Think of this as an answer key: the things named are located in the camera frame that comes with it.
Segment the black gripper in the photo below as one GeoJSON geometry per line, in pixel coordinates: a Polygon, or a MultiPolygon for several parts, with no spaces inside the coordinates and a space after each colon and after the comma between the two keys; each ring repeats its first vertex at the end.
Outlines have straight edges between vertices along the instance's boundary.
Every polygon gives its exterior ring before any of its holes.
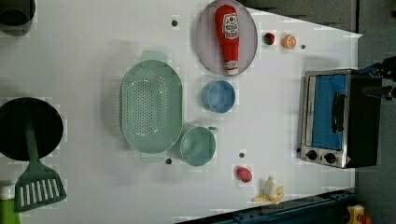
{"type": "MultiPolygon", "coordinates": [[[[382,63],[374,63],[361,70],[361,75],[366,77],[386,78],[392,81],[396,80],[396,57],[385,59],[382,63]]],[[[362,94],[393,100],[396,98],[396,88],[393,86],[386,87],[365,87],[361,91],[362,94]]]]}

